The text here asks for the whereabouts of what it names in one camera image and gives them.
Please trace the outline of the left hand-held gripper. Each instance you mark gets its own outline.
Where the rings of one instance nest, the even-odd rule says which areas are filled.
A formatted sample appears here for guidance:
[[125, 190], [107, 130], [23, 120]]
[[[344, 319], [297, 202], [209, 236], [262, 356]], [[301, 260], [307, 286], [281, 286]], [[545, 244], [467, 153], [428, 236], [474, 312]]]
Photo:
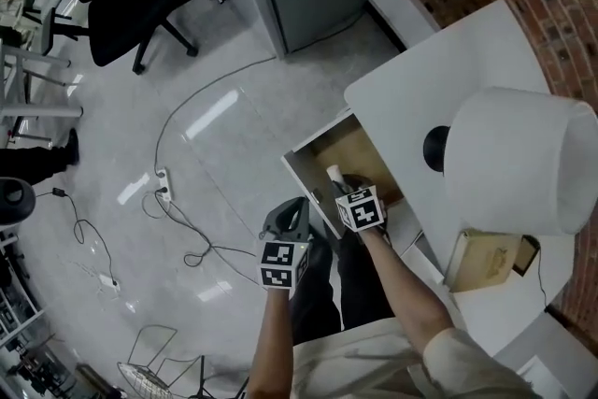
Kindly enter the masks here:
[[[273, 233], [289, 233], [292, 240]], [[265, 217], [258, 242], [259, 284], [293, 294], [307, 270], [310, 247], [307, 198], [295, 197], [275, 207]]]

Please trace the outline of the white metal frame table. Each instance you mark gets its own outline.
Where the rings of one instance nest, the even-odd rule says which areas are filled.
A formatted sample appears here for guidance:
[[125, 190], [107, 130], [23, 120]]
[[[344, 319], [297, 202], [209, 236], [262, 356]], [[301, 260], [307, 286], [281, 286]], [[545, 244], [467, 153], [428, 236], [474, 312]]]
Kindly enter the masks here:
[[41, 319], [45, 308], [38, 301], [14, 228], [0, 231], [0, 348]]

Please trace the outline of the person's black trousers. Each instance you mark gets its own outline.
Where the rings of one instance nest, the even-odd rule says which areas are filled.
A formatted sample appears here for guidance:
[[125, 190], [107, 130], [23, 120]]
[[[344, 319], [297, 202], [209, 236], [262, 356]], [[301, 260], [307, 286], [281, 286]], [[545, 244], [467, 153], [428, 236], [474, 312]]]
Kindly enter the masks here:
[[290, 300], [295, 346], [394, 316], [359, 237], [340, 240], [310, 229], [308, 267]]

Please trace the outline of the person's right forearm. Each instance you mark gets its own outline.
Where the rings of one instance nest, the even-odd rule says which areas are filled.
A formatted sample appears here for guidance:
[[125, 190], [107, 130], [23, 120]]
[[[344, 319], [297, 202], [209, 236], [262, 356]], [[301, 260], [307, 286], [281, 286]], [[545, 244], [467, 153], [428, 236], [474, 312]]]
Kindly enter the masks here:
[[454, 327], [449, 311], [378, 230], [365, 230], [360, 237], [407, 339], [419, 353], [423, 353], [438, 334]]

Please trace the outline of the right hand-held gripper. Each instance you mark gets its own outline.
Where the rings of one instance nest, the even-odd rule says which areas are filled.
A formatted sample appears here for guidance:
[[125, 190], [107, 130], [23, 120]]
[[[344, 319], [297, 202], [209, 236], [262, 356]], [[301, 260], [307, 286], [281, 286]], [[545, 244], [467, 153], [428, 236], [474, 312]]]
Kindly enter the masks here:
[[346, 174], [343, 180], [332, 180], [333, 196], [342, 223], [354, 233], [376, 227], [385, 221], [371, 179]]

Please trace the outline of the white shade black table lamp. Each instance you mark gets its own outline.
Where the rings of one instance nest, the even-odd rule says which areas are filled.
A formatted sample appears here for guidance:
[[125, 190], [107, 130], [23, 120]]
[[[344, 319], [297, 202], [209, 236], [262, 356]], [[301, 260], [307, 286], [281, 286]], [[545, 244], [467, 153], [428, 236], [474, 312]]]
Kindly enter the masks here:
[[478, 230], [575, 235], [598, 203], [598, 115], [575, 99], [481, 90], [428, 133], [422, 154]]

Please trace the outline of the white wooden drawer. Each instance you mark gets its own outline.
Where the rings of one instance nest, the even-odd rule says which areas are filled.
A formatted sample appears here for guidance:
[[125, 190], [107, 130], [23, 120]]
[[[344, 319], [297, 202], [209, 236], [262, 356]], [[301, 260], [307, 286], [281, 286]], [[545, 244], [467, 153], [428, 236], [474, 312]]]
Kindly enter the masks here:
[[281, 161], [336, 238], [344, 234], [345, 227], [335, 206], [328, 167], [336, 164], [344, 175], [371, 180], [387, 207], [403, 201], [390, 170], [349, 110], [285, 153]]

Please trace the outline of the beige book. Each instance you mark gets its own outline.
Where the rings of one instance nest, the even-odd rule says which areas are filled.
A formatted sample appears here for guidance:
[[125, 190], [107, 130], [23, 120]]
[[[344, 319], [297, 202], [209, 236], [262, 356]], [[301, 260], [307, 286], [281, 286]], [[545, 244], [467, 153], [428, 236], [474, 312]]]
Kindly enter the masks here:
[[522, 236], [462, 230], [448, 264], [444, 284], [451, 292], [469, 292], [506, 282]]

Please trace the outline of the black round-base chair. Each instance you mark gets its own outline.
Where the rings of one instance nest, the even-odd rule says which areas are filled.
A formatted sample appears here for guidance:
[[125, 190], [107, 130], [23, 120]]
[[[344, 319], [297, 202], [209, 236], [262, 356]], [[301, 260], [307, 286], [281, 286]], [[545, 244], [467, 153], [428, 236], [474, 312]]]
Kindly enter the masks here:
[[28, 182], [0, 177], [0, 231], [29, 218], [35, 207], [36, 193]]

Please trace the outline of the black smartphone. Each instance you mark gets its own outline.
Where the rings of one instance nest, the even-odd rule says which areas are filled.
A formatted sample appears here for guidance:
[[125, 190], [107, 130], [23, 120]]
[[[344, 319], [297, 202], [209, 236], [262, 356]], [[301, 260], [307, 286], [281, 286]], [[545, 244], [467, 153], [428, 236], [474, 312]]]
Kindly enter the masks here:
[[521, 238], [512, 270], [519, 276], [524, 277], [540, 250], [540, 243], [534, 236], [524, 235]]

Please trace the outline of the white side table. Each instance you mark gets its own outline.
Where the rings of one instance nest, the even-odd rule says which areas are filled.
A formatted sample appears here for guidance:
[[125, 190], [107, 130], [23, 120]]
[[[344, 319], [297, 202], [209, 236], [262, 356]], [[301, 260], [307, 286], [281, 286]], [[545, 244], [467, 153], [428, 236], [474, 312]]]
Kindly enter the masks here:
[[538, 356], [525, 363], [518, 370], [518, 374], [543, 399], [571, 399], [561, 382]]

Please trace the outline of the person's left forearm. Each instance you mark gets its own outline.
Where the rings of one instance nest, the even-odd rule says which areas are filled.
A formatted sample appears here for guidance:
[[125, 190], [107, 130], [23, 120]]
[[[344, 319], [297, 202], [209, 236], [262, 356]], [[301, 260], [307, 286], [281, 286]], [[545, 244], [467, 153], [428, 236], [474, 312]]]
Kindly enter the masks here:
[[293, 341], [288, 290], [267, 291], [263, 322], [254, 353], [247, 397], [290, 399], [293, 378]]

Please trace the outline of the person's beige shirt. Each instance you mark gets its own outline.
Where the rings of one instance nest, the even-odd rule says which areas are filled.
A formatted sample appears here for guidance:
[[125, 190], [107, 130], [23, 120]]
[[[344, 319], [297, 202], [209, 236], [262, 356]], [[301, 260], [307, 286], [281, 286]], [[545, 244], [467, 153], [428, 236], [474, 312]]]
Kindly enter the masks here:
[[298, 345], [292, 399], [540, 399], [471, 336], [449, 328], [417, 353], [397, 319]]

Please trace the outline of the white desk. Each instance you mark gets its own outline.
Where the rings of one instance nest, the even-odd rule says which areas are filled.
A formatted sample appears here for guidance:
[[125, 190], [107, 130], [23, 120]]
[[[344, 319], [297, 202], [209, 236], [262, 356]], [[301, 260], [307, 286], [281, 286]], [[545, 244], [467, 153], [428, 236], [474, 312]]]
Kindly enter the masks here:
[[[451, 123], [478, 90], [506, 87], [547, 93], [526, 35], [505, 0], [495, 1], [399, 54], [352, 83], [345, 99], [405, 196], [440, 268], [446, 270], [463, 224], [439, 173], [423, 160], [424, 137]], [[472, 338], [494, 356], [520, 335], [572, 276], [575, 239], [538, 238], [540, 255], [524, 277], [457, 293]]]

